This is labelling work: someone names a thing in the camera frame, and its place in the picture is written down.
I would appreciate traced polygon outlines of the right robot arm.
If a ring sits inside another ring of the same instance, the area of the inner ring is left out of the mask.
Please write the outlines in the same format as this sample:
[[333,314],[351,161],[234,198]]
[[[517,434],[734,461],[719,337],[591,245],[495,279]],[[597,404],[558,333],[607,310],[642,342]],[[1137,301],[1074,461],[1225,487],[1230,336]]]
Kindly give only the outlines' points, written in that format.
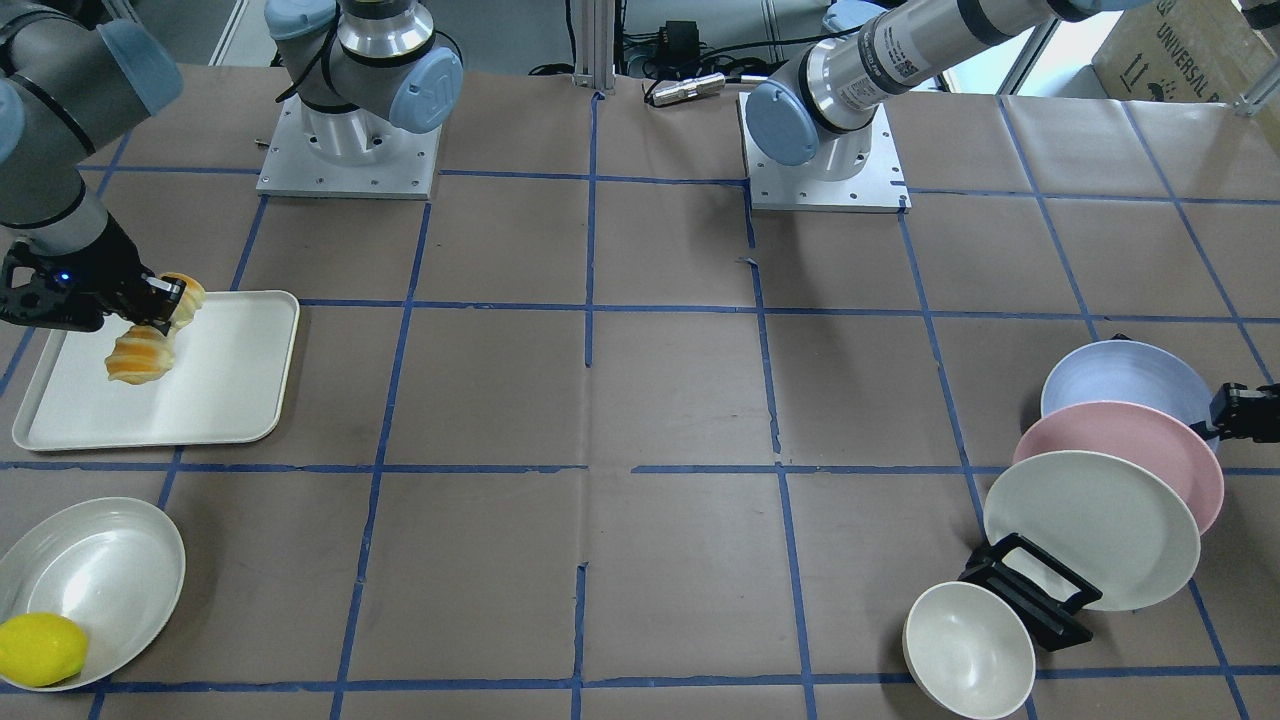
[[[439,128],[463,82],[421,1],[269,1],[291,77],[283,99],[316,115],[356,111],[413,135]],[[138,22],[96,28],[42,3],[3,4],[3,320],[96,332],[106,316],[169,336],[202,305],[195,281],[147,268],[78,165],[157,115],[183,88]]]

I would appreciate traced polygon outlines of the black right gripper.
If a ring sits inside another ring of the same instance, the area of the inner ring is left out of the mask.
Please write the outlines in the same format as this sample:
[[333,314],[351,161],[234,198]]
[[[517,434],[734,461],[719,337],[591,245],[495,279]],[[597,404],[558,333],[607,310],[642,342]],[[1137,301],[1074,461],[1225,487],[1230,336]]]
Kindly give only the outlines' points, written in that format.
[[58,256],[18,240],[3,260],[1,318],[15,325],[96,332],[118,315],[132,325],[172,333],[187,281],[155,275],[109,215],[88,246]]

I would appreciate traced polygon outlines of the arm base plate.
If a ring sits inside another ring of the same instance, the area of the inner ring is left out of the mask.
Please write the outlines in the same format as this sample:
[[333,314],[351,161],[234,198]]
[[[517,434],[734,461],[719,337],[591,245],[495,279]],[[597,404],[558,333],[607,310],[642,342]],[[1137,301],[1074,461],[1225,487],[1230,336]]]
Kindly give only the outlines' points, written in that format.
[[442,129],[396,128],[357,109],[329,114],[283,102],[259,173],[265,196],[429,200]]
[[768,158],[745,124],[748,94],[739,95],[742,154],[750,204],[767,211],[900,213],[911,208],[888,108],[873,123],[820,145],[815,159],[786,167]]

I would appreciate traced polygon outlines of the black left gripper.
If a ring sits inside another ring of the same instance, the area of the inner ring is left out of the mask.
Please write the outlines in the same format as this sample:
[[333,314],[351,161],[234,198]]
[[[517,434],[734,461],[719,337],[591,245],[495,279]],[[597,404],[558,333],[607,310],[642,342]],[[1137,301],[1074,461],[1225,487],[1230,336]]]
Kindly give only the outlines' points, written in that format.
[[1210,404],[1210,436],[1277,443],[1279,383],[1254,389],[1239,383],[1224,383]]

